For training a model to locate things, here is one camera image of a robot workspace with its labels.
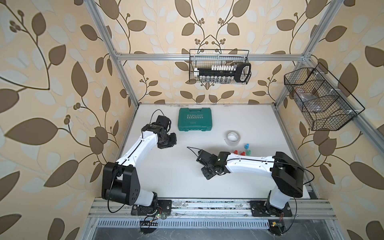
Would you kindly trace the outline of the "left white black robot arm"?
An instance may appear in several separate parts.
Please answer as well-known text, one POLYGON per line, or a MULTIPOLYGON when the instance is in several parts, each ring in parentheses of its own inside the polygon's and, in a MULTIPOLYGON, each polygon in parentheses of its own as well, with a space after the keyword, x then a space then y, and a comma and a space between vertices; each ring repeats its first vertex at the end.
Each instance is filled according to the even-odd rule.
POLYGON ((170 129, 170 122, 145 125, 128 152, 116 162, 105 165, 101 192, 104 200, 142 207, 144 214, 149 216, 160 210, 157 193, 142 189, 137 168, 154 147, 167 149, 177 144, 176 134, 169 133, 170 129))

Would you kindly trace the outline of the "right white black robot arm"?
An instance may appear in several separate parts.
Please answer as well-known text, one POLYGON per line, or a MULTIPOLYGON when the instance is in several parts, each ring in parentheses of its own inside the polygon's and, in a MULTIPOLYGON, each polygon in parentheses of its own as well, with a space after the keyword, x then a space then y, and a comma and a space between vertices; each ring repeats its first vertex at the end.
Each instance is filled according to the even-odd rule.
POLYGON ((267 200, 250 202, 254 217, 292 217, 289 200, 303 197, 305 169, 283 152, 269 157, 249 157, 230 152, 217 156, 204 150, 196 153, 197 162, 207 180, 232 173, 249 173, 274 180, 267 200))

